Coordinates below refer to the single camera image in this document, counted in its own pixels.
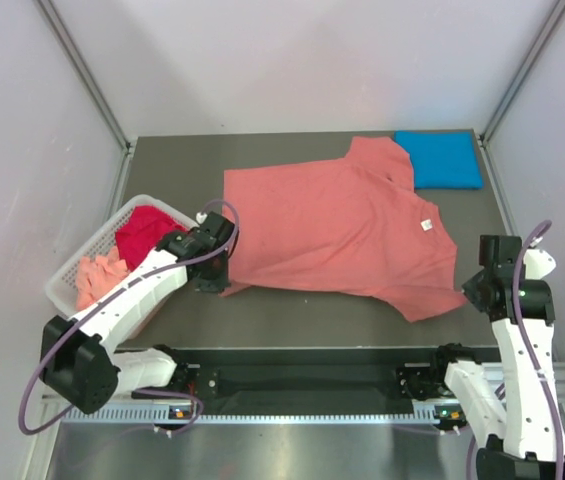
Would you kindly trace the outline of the salmon pink t shirt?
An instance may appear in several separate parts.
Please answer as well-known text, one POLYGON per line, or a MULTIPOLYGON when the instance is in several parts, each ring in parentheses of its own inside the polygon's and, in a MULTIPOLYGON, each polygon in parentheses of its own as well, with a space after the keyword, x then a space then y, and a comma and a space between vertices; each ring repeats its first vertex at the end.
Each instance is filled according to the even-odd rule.
POLYGON ((255 286, 346 293, 386 302, 409 322, 467 302, 455 288, 458 248, 388 137, 357 136, 342 158, 227 170, 223 193, 239 214, 227 295, 255 286))

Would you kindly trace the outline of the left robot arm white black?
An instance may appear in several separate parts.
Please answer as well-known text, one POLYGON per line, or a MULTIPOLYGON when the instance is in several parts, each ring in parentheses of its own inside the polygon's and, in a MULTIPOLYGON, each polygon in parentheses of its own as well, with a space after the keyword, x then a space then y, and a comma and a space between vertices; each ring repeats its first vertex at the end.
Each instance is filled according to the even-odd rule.
POLYGON ((44 327, 40 380, 84 414, 101 409, 115 395, 157 387, 178 396, 189 374, 173 350, 154 347, 120 353, 149 314, 176 290, 221 293, 229 285, 229 246, 237 228, 210 212, 183 233, 163 236, 143 262, 119 285, 70 319, 56 316, 44 327))

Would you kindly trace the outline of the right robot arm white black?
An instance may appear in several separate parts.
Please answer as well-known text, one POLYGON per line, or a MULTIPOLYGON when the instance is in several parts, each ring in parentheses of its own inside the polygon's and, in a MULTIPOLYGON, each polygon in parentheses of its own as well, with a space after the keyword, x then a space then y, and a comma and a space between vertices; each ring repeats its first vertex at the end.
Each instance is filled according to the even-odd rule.
POLYGON ((486 369, 460 344, 440 347, 429 370, 431 388, 460 404, 474 438, 480 479, 565 479, 565 430, 558 409, 552 342, 556 319, 545 276, 553 258, 527 239, 484 235, 480 271, 463 293, 485 313, 497 341, 503 388, 489 386, 486 369))

